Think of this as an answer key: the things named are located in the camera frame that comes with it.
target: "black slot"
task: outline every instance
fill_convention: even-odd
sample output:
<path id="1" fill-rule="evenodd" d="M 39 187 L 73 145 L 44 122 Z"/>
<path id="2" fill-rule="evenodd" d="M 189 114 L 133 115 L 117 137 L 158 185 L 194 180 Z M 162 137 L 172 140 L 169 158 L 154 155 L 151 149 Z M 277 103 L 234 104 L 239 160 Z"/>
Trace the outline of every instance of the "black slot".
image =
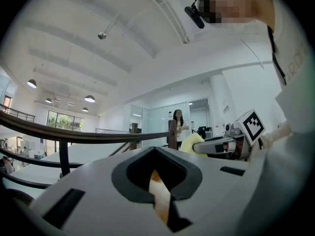
<path id="1" fill-rule="evenodd" d="M 227 166 L 222 167 L 220 171 L 228 172 L 238 176 L 242 176 L 245 173 L 245 170 L 235 169 Z"/>
<path id="2" fill-rule="evenodd" d="M 84 195 L 84 191 L 70 189 L 47 213 L 43 216 L 48 223 L 60 229 L 74 208 Z"/>

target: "ceiling light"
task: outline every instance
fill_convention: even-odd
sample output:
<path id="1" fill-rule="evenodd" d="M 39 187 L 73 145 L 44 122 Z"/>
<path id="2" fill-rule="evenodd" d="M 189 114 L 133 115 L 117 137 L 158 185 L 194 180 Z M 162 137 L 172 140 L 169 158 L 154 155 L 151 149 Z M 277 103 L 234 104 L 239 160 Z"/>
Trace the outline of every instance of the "ceiling light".
<path id="1" fill-rule="evenodd" d="M 33 79 L 31 79 L 31 80 L 28 81 L 28 85 L 29 85 L 30 87 L 34 88 L 34 89 L 37 88 L 36 81 L 33 80 Z"/>
<path id="2" fill-rule="evenodd" d="M 92 95 L 85 96 L 84 99 L 88 102 L 95 102 L 95 98 Z"/>
<path id="3" fill-rule="evenodd" d="M 105 39 L 107 37 L 107 34 L 105 32 L 100 32 L 97 36 L 99 39 Z"/>

